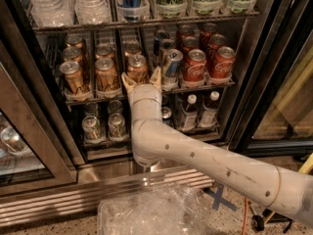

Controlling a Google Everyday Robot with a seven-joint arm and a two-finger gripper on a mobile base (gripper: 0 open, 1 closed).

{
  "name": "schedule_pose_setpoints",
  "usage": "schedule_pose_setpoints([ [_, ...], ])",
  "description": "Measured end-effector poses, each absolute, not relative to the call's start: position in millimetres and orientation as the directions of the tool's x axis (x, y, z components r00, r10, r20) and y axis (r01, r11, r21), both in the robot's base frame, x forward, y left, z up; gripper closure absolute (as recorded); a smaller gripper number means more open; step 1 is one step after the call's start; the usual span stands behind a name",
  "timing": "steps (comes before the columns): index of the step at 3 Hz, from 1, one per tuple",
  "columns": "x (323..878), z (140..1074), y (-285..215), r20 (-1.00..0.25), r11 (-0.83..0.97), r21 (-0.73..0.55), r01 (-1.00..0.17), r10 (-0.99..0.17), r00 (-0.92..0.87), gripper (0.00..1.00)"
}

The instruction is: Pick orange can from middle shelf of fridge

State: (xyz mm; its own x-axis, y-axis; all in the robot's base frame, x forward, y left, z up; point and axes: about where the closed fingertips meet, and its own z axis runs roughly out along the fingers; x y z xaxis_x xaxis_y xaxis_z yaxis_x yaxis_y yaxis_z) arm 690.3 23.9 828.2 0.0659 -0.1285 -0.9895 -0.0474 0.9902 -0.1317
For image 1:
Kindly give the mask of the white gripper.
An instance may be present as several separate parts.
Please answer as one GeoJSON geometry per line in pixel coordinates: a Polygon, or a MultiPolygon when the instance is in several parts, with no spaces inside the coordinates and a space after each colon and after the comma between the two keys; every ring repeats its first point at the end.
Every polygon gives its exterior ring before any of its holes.
{"type": "Polygon", "coordinates": [[[129,105],[134,105],[140,100],[155,100],[161,103],[161,68],[156,67],[150,84],[139,84],[131,79],[125,72],[121,75],[123,85],[127,92],[129,105]]]}

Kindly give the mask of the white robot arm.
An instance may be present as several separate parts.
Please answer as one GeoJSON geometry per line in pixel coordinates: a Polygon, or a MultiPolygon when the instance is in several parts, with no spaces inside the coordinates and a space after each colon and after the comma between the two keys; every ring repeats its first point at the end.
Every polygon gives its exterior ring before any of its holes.
{"type": "Polygon", "coordinates": [[[121,76],[131,111],[133,157],[141,166],[168,158],[188,165],[267,209],[313,226],[313,176],[191,138],[162,122],[161,71],[139,84],[121,76]]]}

